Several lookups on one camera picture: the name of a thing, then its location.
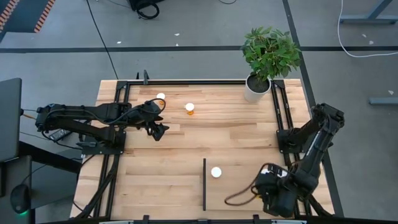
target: concrete floor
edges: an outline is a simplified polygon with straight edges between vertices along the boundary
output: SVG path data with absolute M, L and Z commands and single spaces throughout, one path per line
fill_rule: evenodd
M 241 45 L 252 27 L 289 29 L 282 1 L 238 0 L 224 5 L 217 0 L 166 0 L 153 21 L 138 19 L 131 10 L 107 0 L 89 1 L 108 47 Z M 375 3 L 345 0 L 343 12 L 364 13 Z M 289 4 L 302 46 L 338 46 L 340 1 L 290 0 Z M 398 1 L 385 13 L 398 14 Z M 397 26 L 345 24 L 341 38 L 351 46 L 369 46 L 370 40 L 373 45 L 398 45 Z M 0 43 L 0 48 L 51 47 L 102 47 L 85 0 L 57 0 L 39 34 L 7 33 Z M 239 51 L 113 52 L 111 56 L 122 79 L 135 78 L 143 69 L 151 78 L 245 78 L 250 72 Z M 398 55 L 351 58 L 344 52 L 304 52 L 303 56 L 316 101 L 346 113 L 346 126 L 330 149 L 345 216 L 398 220 L 398 109 L 367 102 L 370 96 L 391 96 L 389 90 L 398 94 Z M 114 79 L 106 53 L 0 54 L 0 71 L 0 80 L 22 78 L 26 109 L 48 103 L 93 105 L 100 80 Z M 21 130 L 36 134 L 26 119 Z M 41 139 L 21 138 L 49 151 L 63 150 Z M 42 207 L 37 222 L 65 220 L 71 205 L 67 198 Z

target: white pot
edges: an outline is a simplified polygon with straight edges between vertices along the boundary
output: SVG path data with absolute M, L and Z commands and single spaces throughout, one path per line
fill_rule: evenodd
M 267 79 L 269 83 L 269 88 L 264 92 L 264 93 L 256 93 L 255 91 L 252 91 L 249 86 L 248 86 L 248 78 L 251 75 L 249 75 L 246 78 L 246 87 L 244 88 L 244 98 L 249 102 L 249 103 L 257 103 L 260 101 L 260 99 L 271 89 L 271 81 L 269 78 Z

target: wooden tabletop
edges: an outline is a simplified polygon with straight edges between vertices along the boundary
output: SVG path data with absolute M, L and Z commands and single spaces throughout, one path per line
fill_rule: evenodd
M 116 82 L 101 82 L 96 105 L 113 102 Z M 310 119 L 302 84 L 293 79 L 285 80 L 285 85 L 294 126 L 301 127 Z M 112 219 L 142 220 L 143 215 L 150 215 L 153 220 L 252 219 L 253 214 L 273 218 L 262 212 L 258 199 L 244 207 L 224 204 L 226 196 L 249 185 L 263 163 L 284 166 L 275 135 L 277 121 L 272 93 L 267 93 L 258 104 L 249 104 L 243 90 L 244 85 L 133 86 L 129 93 L 133 106 L 165 93 L 167 107 L 161 117 L 170 129 L 159 142 L 144 130 L 126 129 L 126 148 L 119 163 Z M 195 104 L 193 115 L 185 111 L 186 103 Z M 284 113 L 282 117 L 287 127 Z M 93 125 L 103 126 L 98 122 Z M 206 211 L 202 209 L 203 158 L 207 171 Z M 80 207 L 96 192 L 102 161 L 103 156 L 97 155 L 81 169 L 75 194 Z M 214 166 L 223 172 L 218 179 L 210 175 Z M 333 213 L 323 172 L 314 196 L 325 210 Z M 106 197 L 103 198 L 102 215 L 106 205 Z M 73 207 L 71 216 L 79 212 Z

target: floor mat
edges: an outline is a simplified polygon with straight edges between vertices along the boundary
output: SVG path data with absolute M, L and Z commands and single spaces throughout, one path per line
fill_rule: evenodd
M 0 0 L 0 42 L 6 32 L 40 32 L 55 0 Z

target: black stripe on floor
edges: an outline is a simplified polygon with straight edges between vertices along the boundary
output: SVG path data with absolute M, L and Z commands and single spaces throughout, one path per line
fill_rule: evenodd
M 236 51 L 241 46 L 186 46 L 186 47 L 108 47 L 109 52 L 183 52 L 183 51 Z M 398 51 L 398 46 L 345 47 L 349 52 Z M 303 52 L 342 52 L 341 47 L 300 47 Z M 0 48 L 0 53 L 93 53 L 105 52 L 103 47 L 72 48 Z

